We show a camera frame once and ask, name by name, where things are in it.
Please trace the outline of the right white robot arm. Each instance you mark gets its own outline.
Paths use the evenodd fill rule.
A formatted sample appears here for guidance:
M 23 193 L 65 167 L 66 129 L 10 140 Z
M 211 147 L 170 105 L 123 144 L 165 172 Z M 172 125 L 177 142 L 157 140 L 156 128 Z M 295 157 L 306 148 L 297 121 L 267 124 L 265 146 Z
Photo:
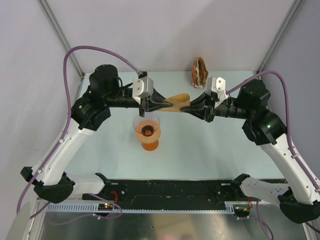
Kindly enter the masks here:
M 180 110 L 208 123 L 214 117 L 244 119 L 245 136 L 259 146 L 275 163 L 286 183 L 268 183 L 248 174 L 241 174 L 231 182 L 232 197 L 238 201 L 253 197 L 280 208 L 292 222 L 302 224 L 320 216 L 320 196 L 313 181 L 303 171 L 303 160 L 296 161 L 294 146 L 288 143 L 288 129 L 278 115 L 267 109 L 271 93 L 258 79 L 240 87 L 236 98 L 224 93 L 225 80 L 209 81 L 212 86 Z

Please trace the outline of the brown paper coffee filter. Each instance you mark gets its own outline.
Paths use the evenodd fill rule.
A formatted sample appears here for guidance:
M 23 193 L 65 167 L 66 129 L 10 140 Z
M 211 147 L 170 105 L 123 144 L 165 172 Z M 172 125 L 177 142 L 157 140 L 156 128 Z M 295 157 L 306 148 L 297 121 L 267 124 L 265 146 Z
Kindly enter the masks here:
M 178 95 L 171 96 L 165 99 L 171 103 L 171 107 L 164 107 L 158 111 L 162 112 L 181 112 L 181 108 L 189 107 L 191 105 L 190 95 L 187 93 L 181 93 Z

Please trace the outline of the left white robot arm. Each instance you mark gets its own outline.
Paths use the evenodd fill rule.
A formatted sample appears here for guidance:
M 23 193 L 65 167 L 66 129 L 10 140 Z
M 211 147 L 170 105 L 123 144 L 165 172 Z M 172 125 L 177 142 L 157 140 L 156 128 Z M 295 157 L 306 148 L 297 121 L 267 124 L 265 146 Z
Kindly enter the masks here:
M 101 173 L 84 176 L 66 173 L 70 160 L 111 116 L 111 108 L 137 108 L 144 117 L 172 106 L 154 89 L 153 80 L 146 72 L 124 85 L 115 66 L 100 65 L 89 76 L 86 92 L 72 106 L 68 128 L 57 141 L 58 146 L 49 153 L 48 160 L 24 167 L 20 173 L 34 186 L 36 195 L 50 203 L 61 203 L 71 195 L 94 194 L 101 200 L 107 199 L 111 194 L 109 180 Z

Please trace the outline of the glass flask with orange liquid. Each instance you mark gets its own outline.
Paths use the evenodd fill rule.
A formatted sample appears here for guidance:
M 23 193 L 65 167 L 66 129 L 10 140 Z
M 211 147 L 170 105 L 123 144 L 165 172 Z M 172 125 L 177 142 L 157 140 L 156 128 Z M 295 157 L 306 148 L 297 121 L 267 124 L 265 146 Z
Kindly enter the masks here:
M 156 140 L 156 141 L 154 141 L 152 143 L 142 143 L 141 146 L 142 146 L 142 148 L 144 150 L 151 152 L 151 151 L 154 151 L 154 150 L 156 150 L 158 148 L 159 141 Z

